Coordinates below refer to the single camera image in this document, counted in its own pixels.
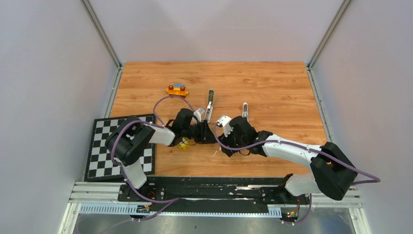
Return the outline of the small white stapler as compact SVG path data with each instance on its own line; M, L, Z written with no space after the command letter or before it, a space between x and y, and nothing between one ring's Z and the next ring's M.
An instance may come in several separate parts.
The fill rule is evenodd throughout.
M243 103L242 117L248 118L248 103Z

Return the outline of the grey white stapler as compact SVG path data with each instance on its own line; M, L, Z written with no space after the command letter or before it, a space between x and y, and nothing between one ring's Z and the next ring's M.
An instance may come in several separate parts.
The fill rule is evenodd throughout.
M208 91L207 107L205 112L205 118L208 123L210 122L212 111L213 111L213 100L214 100L214 90L210 89Z

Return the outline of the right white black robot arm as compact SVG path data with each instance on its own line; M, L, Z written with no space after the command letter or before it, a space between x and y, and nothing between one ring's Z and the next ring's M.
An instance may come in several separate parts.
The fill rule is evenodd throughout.
M284 177L278 190L283 203L291 203L300 195L312 193L342 200L358 174L353 170L353 163L332 142L312 145L287 140L269 131L256 131L242 116L230 118L223 115L215 126L223 129L216 139L227 156L247 151L249 154L281 158L310 170L307 174Z

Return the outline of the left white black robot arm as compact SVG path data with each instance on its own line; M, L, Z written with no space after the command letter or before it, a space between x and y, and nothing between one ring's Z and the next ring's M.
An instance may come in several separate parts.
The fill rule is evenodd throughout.
M140 164L140 157L150 144L174 147L184 138L196 144L215 144L217 141L206 119L201 119L196 111L182 108L175 119L166 126L156 125L129 116L106 139L105 147L111 153L111 160L120 166L120 171L131 187L131 196L144 201L149 196L149 188L144 185L147 177Z

